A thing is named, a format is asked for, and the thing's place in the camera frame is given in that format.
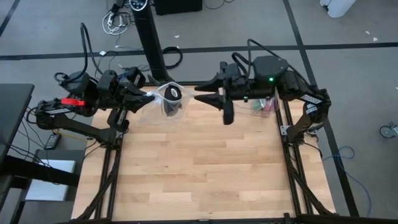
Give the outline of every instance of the red tag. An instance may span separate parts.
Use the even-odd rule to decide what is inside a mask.
[[[76,100],[76,99],[70,99],[70,98],[62,98],[61,103],[64,105],[75,105],[75,106],[84,106],[86,102],[83,100]]]

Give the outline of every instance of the wooden table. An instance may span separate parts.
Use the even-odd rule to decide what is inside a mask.
[[[237,104],[248,107],[243,102]],[[295,122],[302,115],[302,105],[301,101],[290,102]],[[283,105],[281,113],[286,124]],[[106,128],[108,114],[99,111],[93,126]],[[113,221],[293,215],[275,113],[268,118],[247,114],[251,112],[236,108],[234,123],[224,126],[222,112],[191,100],[181,122],[167,127],[138,124],[141,115],[129,113],[130,131],[123,142]],[[317,145],[310,136],[305,141]],[[319,152],[305,145],[300,152],[308,186],[333,212]],[[102,149],[85,159],[72,218],[79,216],[97,193],[103,159]],[[299,195],[305,211],[301,190]]]

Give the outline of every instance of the white object on floor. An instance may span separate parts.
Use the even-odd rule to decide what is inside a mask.
[[[49,159],[50,166],[72,173],[75,170],[75,161],[59,161]],[[44,200],[44,201],[64,201],[67,196],[69,186],[55,185],[42,180],[32,180],[29,190],[26,194],[26,200]]]
[[[356,0],[320,0],[321,6],[328,6],[328,15],[339,18],[346,14]]]

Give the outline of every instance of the black box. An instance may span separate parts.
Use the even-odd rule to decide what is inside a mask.
[[[202,0],[154,0],[154,3],[156,14],[160,16],[202,10]]]

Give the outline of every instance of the wheel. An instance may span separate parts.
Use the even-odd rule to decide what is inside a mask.
[[[384,138],[395,138],[396,135],[391,134],[392,127],[388,125],[381,126],[379,132]]]

